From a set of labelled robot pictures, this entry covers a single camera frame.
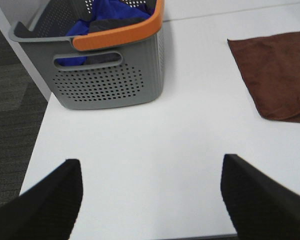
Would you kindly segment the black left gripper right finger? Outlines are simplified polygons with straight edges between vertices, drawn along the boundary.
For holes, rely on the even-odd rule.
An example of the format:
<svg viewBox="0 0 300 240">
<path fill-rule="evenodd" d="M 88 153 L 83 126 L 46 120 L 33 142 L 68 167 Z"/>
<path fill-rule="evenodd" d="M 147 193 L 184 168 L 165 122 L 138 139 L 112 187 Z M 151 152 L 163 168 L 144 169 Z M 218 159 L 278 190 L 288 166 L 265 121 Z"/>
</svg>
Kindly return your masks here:
<svg viewBox="0 0 300 240">
<path fill-rule="evenodd" d="M 240 240 L 300 240 L 300 195 L 236 154 L 225 154 L 220 191 Z"/>
</svg>

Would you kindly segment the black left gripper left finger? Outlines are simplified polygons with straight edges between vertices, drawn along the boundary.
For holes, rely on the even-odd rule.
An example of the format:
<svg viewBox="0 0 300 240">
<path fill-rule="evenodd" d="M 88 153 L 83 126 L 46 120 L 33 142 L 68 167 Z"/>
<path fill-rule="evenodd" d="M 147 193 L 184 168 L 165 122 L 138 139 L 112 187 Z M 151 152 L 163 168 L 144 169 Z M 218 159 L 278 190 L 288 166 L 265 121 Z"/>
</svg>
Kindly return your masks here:
<svg viewBox="0 0 300 240">
<path fill-rule="evenodd" d="M 68 240 L 83 199 L 80 161 L 67 159 L 0 207 L 0 240 Z"/>
</svg>

